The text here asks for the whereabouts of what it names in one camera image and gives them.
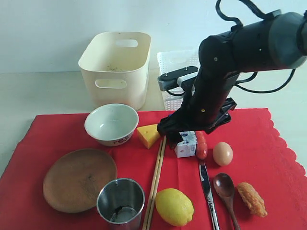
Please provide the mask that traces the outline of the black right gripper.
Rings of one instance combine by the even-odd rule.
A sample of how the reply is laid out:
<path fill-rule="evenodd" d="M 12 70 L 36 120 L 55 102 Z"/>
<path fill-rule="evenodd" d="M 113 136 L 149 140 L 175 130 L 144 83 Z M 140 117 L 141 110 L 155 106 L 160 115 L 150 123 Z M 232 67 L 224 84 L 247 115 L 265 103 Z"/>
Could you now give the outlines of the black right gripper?
<path fill-rule="evenodd" d="M 157 125 L 161 137 L 166 136 L 170 149 L 182 142 L 181 131 L 205 131 L 210 134 L 231 120 L 229 111 L 236 102 L 228 95 L 237 80 L 237 72 L 209 75 L 200 69 L 196 77 L 182 82 L 184 100 L 178 110 Z"/>

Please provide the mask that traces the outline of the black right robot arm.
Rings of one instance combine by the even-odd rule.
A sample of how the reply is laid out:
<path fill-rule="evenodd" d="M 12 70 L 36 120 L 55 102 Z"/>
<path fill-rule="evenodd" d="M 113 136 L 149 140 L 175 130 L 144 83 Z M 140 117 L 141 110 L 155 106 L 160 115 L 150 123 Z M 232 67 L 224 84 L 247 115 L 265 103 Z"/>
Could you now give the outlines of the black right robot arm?
<path fill-rule="evenodd" d="M 161 119 L 158 133 L 175 146 L 183 131 L 209 134 L 231 121 L 236 103 L 228 95 L 239 85 L 241 73 L 295 71 L 307 59 L 307 17 L 295 12 L 270 12 L 262 20 L 204 39 L 198 52 L 200 66 L 162 74 L 160 90 L 183 89 L 183 102 Z"/>

